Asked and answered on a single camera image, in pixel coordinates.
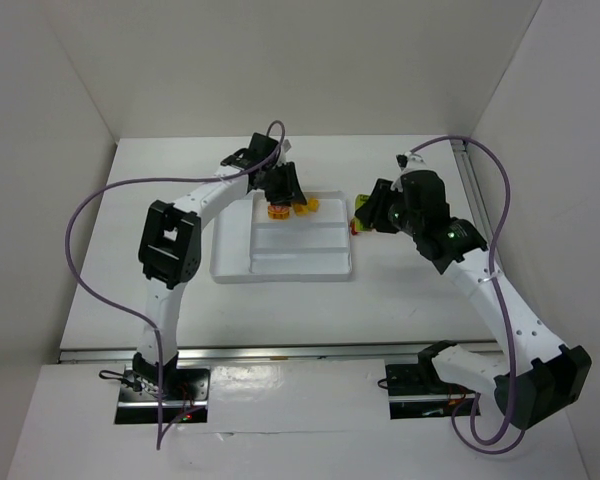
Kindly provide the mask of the green yellow lego stack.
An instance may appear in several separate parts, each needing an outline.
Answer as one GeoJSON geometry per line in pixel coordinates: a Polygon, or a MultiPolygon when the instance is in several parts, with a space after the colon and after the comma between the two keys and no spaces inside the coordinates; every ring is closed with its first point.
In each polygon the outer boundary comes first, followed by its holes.
{"type": "Polygon", "coordinates": [[[373,226],[368,219],[366,209],[369,198],[370,196],[366,194],[358,194],[355,198],[355,211],[352,219],[356,220],[356,226],[359,233],[369,232],[373,230],[373,226]]]}

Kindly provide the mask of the red lego piece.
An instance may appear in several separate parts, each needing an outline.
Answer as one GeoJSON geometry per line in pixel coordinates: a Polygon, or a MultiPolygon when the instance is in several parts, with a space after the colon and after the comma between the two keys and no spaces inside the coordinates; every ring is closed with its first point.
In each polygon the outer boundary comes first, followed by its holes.
{"type": "Polygon", "coordinates": [[[352,236],[356,236],[356,235],[359,234],[359,231],[357,230],[357,226],[356,225],[357,225],[356,220],[352,219],[351,222],[350,222],[350,234],[352,236]]]}

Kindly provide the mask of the yellow long lego brick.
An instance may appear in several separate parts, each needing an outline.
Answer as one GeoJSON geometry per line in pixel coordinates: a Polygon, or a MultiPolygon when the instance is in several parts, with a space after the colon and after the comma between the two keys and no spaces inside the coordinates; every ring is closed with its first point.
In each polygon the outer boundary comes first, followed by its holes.
{"type": "Polygon", "coordinates": [[[297,216],[307,216],[311,213],[308,204],[294,203],[292,207],[297,216]]]}

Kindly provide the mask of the small yellow lego brick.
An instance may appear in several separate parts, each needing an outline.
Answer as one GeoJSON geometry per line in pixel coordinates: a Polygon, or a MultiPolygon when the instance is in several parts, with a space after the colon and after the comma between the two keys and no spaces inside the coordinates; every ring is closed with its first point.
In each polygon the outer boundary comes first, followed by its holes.
{"type": "Polygon", "coordinates": [[[310,212],[317,212],[320,206],[320,202],[316,198],[310,198],[307,202],[307,208],[310,212]]]}

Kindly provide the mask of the round orange lego piece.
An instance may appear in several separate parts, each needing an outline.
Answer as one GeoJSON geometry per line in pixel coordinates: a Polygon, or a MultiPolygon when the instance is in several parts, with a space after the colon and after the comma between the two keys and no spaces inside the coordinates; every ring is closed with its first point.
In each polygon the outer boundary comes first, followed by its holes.
{"type": "Polygon", "coordinates": [[[269,204],[267,206],[267,215],[271,220],[287,220],[291,216],[291,207],[269,204]]]}

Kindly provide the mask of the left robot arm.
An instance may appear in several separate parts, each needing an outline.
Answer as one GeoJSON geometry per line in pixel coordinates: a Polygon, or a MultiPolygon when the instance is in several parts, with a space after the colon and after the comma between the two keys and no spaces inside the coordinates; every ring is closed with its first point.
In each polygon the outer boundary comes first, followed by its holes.
{"type": "Polygon", "coordinates": [[[246,147],[223,159],[214,175],[192,192],[149,206],[139,261],[148,280],[145,316],[151,323],[144,328],[132,368],[165,395],[181,382],[177,325],[185,287],[201,265],[205,227],[252,191],[262,191],[275,206],[307,202],[295,165],[285,153],[283,139],[255,133],[246,147]]]}

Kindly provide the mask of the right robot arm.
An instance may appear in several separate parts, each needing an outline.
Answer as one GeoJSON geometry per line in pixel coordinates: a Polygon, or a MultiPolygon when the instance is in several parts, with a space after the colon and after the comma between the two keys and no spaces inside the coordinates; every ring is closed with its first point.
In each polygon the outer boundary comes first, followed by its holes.
{"type": "Polygon", "coordinates": [[[355,217],[377,232],[410,236],[418,253],[468,299],[505,355],[497,362],[439,341],[418,355],[427,381],[461,385],[494,400],[519,430],[579,398],[591,356],[568,346],[527,305],[476,227],[451,215],[435,172],[408,170],[396,181],[377,180],[355,217]]]}

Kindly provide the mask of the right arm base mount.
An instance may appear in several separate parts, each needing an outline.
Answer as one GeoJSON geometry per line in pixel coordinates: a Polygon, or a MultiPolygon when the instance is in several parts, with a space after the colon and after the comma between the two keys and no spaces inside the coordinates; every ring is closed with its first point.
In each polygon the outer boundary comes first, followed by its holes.
{"type": "Polygon", "coordinates": [[[392,420],[468,416],[475,393],[465,387],[425,379],[417,364],[388,364],[377,386],[388,394],[392,420]]]}

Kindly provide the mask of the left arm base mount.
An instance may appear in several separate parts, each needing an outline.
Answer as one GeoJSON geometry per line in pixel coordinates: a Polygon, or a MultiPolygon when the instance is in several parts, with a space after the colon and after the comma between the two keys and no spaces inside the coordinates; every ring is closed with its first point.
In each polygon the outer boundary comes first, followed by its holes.
{"type": "MultiPolygon", "coordinates": [[[[148,425],[158,420],[158,387],[130,368],[121,372],[103,369],[101,380],[119,385],[114,423],[116,425],[148,425]]],[[[206,423],[210,392],[209,368],[178,369],[175,379],[162,394],[163,422],[178,418],[179,423],[206,423]]]]}

